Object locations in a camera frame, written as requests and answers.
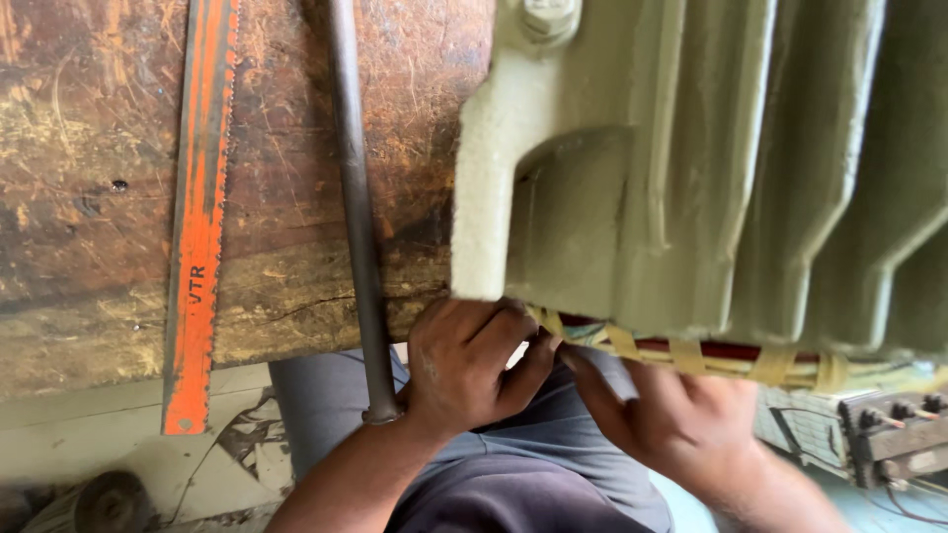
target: screw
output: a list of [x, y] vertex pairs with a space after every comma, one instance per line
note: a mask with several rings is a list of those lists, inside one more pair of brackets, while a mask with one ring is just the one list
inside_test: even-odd
[[573, 24], [577, 0], [523, 0], [523, 23], [538, 37], [552, 39]]

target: gray pants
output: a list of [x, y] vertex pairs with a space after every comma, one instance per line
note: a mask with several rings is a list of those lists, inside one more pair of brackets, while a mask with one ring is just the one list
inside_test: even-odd
[[[409, 380], [392, 353], [395, 388]], [[620, 361], [587, 349], [582, 353], [603, 372], [617, 394], [635, 395]], [[369, 405], [362, 351], [319, 354], [270, 363], [273, 387], [292, 451], [297, 479], [362, 423]], [[665, 500], [648, 470], [602, 435], [576, 393], [573, 374], [557, 360], [536, 397], [520, 414], [454, 438], [425, 466], [404, 500], [431, 476], [468, 457], [505, 453], [550, 461], [589, 480], [627, 515], [654, 531], [669, 531]]]

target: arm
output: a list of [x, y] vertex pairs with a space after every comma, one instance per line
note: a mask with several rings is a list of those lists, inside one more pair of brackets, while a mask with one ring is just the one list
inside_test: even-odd
[[591, 363], [563, 358], [602, 433], [712, 509], [751, 531], [849, 531], [813, 481], [754, 438], [755, 383], [625, 359], [639, 397], [624, 402]]
[[[385, 529], [418, 471], [454, 436], [522, 411], [553, 367], [557, 340], [510, 302], [441, 300], [409, 333], [404, 416], [363, 426], [320, 461], [267, 533]], [[506, 361], [528, 338], [523, 360]]]

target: wire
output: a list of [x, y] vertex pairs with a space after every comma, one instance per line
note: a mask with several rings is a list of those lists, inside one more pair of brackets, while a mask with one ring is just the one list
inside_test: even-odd
[[819, 411], [814, 411], [813, 409], [803, 409], [802, 407], [768, 407], [768, 409], [776, 409], [778, 411], [801, 411], [803, 413], [819, 414], [820, 416], [832, 418], [833, 420], [843, 419], [841, 416], [837, 416], [835, 414], [820, 413]]
[[930, 488], [933, 488], [934, 490], [937, 490], [937, 491], [941, 492], [941, 494], [940, 494], [939, 496], [948, 496], [948, 488], [946, 488], [946, 487], [942, 487], [941, 485], [936, 485], [936, 484], [934, 484], [934, 483], [932, 483], [932, 482], [930, 482], [930, 481], [925, 481], [925, 480], [923, 480], [923, 479], [913, 479], [913, 480], [909, 483], [909, 485], [912, 485], [912, 486], [915, 487], [915, 488], [921, 488], [921, 487], [915, 486], [916, 483], [921, 483], [922, 485], [925, 485], [926, 487], [930, 487]]
[[889, 500], [892, 500], [892, 505], [894, 505], [899, 511], [902, 512], [903, 515], [907, 516], [908, 518], [911, 518], [911, 519], [913, 519], [913, 520], [919, 520], [919, 521], [922, 521], [922, 522], [928, 522], [929, 524], [948, 525], [948, 520], [935, 520], [934, 518], [925, 518], [925, 517], [923, 517], [923, 516], [919, 516], [919, 515], [917, 515], [917, 514], [911, 512], [911, 511], [905, 509], [905, 507], [899, 505], [899, 502], [896, 501], [896, 499], [895, 499], [895, 494], [892, 493], [892, 487], [885, 486], [885, 492], [888, 493], [888, 495], [889, 495]]

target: hand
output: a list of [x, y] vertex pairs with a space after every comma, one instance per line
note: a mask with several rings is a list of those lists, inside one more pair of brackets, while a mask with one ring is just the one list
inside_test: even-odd
[[[523, 359], [505, 370], [530, 338]], [[512, 301], [435, 302], [409, 332], [405, 417], [450, 438], [517, 414], [550, 375], [558, 345]]]
[[563, 359], [603, 435], [706, 503], [739, 495], [769, 463], [754, 438], [754, 382], [623, 359], [639, 393], [623, 402], [590, 362], [575, 353]]

